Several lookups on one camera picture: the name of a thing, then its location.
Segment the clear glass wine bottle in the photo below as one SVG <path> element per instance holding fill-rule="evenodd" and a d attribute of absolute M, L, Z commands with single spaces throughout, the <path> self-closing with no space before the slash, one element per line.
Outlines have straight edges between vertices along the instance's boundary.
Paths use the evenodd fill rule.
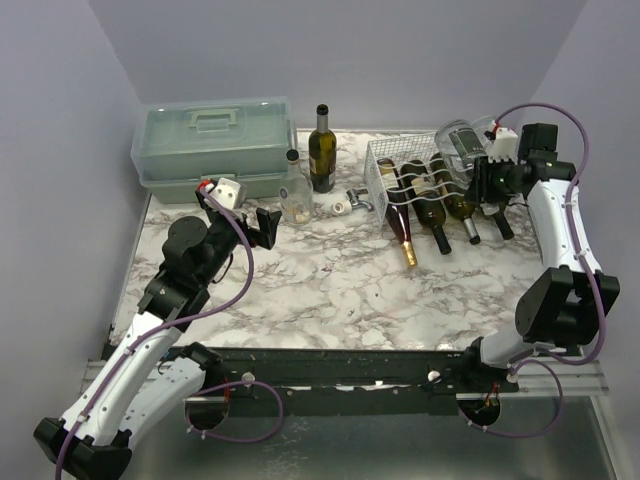
<path fill-rule="evenodd" d="M 279 201 L 284 220 L 295 226 L 308 224 L 313 216 L 313 190 L 295 149 L 286 152 L 288 169 L 281 178 Z"/>

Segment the clear bottle dark label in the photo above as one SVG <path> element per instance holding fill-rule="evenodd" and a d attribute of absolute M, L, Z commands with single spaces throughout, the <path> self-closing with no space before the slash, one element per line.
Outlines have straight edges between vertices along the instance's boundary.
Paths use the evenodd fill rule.
<path fill-rule="evenodd" d="M 444 124 L 435 134 L 435 144 L 453 181 L 466 190 L 473 179 L 475 161 L 487 157 L 471 123 L 457 119 Z"/>

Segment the dark green brown-label wine bottle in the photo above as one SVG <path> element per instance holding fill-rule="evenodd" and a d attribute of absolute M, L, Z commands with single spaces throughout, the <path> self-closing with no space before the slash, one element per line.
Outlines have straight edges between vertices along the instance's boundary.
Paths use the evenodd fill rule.
<path fill-rule="evenodd" d="M 313 190 L 328 193 L 335 185 L 337 139 L 329 128 L 329 108 L 316 107 L 316 129 L 308 140 L 310 178 Z"/>

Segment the clear bottle red cap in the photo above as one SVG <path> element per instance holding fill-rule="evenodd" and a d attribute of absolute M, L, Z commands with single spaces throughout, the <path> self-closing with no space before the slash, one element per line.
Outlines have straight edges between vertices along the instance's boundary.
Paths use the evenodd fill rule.
<path fill-rule="evenodd" d="M 493 117 L 484 116 L 471 123 L 473 130 L 483 146 L 492 144 L 496 139 L 496 123 Z"/>

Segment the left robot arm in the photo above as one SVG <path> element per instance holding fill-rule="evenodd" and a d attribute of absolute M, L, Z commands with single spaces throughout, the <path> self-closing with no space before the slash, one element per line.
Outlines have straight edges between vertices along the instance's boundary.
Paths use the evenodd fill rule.
<path fill-rule="evenodd" d="M 251 227 L 238 212 L 237 184 L 203 182 L 196 190 L 204 218 L 184 216 L 170 227 L 163 262 L 144 290 L 138 310 L 120 344 L 85 392 L 57 418 L 45 418 L 34 438 L 55 466 L 54 476 L 118 479 L 129 465 L 135 443 L 174 406 L 192 394 L 231 391 L 257 380 L 229 379 L 221 357 L 200 343 L 183 348 L 169 369 L 145 384 L 162 357 L 188 327 L 221 313 L 249 290 L 255 272 L 253 248 L 274 247 L 281 212 L 257 209 Z M 230 265 L 237 247 L 248 259 L 248 279 L 230 300 L 212 309 L 209 287 Z"/>

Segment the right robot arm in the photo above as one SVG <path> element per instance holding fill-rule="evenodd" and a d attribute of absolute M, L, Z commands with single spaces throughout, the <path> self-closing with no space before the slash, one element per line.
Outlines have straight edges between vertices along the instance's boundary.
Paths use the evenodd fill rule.
<path fill-rule="evenodd" d="M 541 253 L 543 272 L 518 300 L 513 326 L 472 343 L 477 357 L 460 367 L 460 379 L 480 392 L 496 369 L 534 353 L 552 355 L 601 340 L 619 280 L 603 273 L 590 248 L 579 211 L 577 169 L 557 158 L 558 128 L 527 124 L 520 133 L 490 117 L 472 124 L 487 155 L 476 160 L 469 195 L 507 201 L 521 196 Z"/>

